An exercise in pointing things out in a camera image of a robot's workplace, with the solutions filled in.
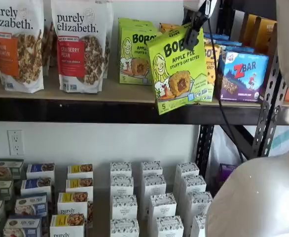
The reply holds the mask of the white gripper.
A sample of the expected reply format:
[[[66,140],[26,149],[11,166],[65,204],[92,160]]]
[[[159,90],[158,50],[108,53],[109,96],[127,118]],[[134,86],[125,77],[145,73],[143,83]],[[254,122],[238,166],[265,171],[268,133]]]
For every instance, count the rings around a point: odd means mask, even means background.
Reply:
[[[184,0],[183,6],[188,10],[184,10],[183,25],[188,25],[184,37],[184,47],[187,50],[193,50],[198,44],[197,39],[200,27],[208,21],[209,15],[205,13],[213,13],[217,0]]]

